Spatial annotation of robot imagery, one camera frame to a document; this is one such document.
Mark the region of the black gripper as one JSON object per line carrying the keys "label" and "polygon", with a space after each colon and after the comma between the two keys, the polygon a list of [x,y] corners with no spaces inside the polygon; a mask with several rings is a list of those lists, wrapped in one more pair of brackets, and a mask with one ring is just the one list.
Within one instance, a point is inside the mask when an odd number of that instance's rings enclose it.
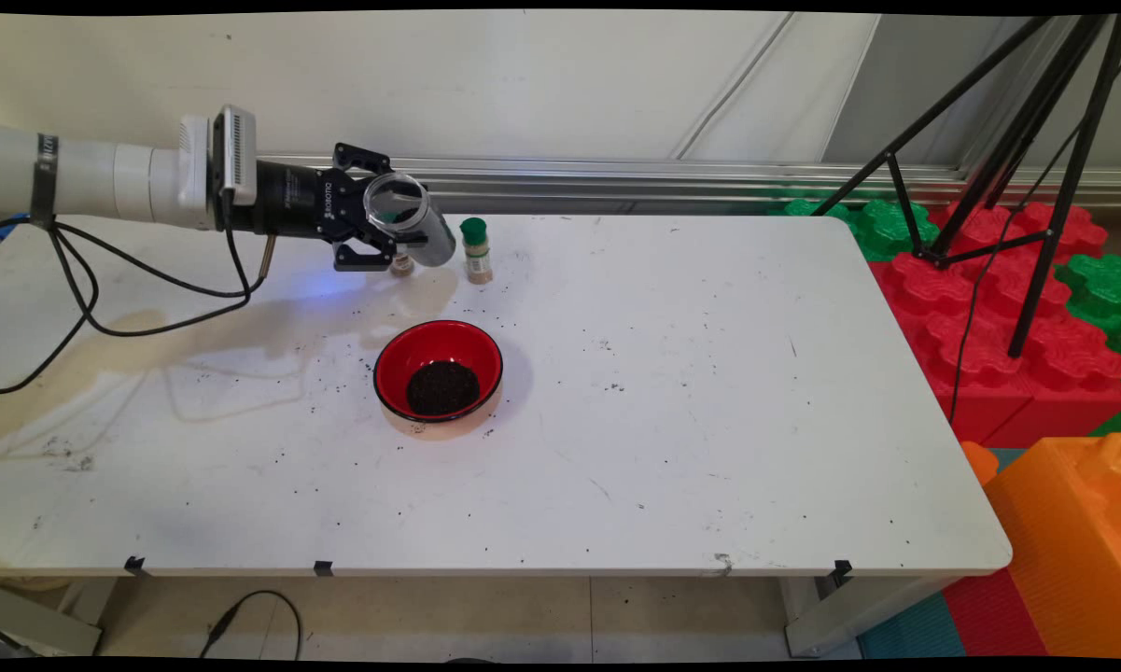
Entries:
{"label": "black gripper", "polygon": [[[330,169],[258,162],[256,233],[330,242],[334,271],[411,273],[414,260],[408,251],[427,245],[427,234],[365,234],[362,184],[348,174],[355,169],[393,174],[385,153],[346,142],[335,145]],[[346,241],[362,241],[373,251],[359,254]]]}

